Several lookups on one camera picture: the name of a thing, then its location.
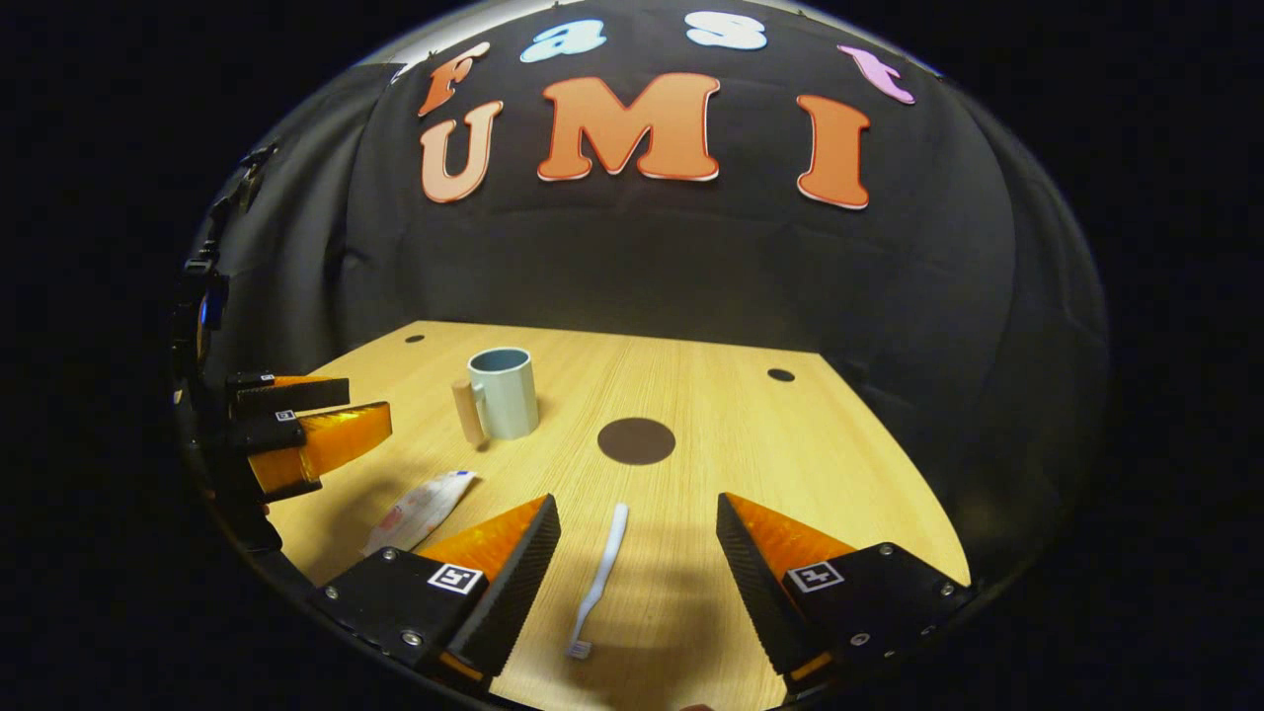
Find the mug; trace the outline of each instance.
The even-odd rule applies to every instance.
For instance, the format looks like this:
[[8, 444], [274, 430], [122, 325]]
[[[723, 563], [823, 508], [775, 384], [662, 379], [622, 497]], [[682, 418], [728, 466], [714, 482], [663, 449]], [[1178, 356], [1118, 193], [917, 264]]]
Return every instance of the mug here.
[[480, 444], [487, 436], [518, 439], [536, 429], [540, 410], [531, 353], [522, 348], [492, 348], [470, 358], [466, 368], [469, 380], [453, 383], [466, 440]]

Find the toothbrush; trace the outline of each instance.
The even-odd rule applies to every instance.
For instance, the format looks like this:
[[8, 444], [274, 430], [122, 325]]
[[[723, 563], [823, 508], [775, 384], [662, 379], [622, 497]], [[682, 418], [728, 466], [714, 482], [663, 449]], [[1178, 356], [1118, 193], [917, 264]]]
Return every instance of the toothbrush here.
[[622, 502], [617, 504], [614, 506], [614, 521], [611, 524], [611, 535], [605, 539], [605, 553], [602, 554], [602, 564], [597, 569], [597, 577], [593, 578], [593, 587], [588, 588], [588, 596], [579, 605], [579, 617], [575, 620], [575, 631], [570, 635], [570, 648], [566, 650], [568, 657], [588, 659], [589, 653], [593, 652], [593, 643], [579, 639], [579, 630], [584, 626], [588, 614], [593, 611], [597, 601], [602, 598], [602, 593], [605, 591], [605, 578], [609, 577], [611, 568], [614, 567], [614, 558], [619, 554], [619, 545], [623, 543], [623, 530], [627, 528], [627, 524], [628, 506]]

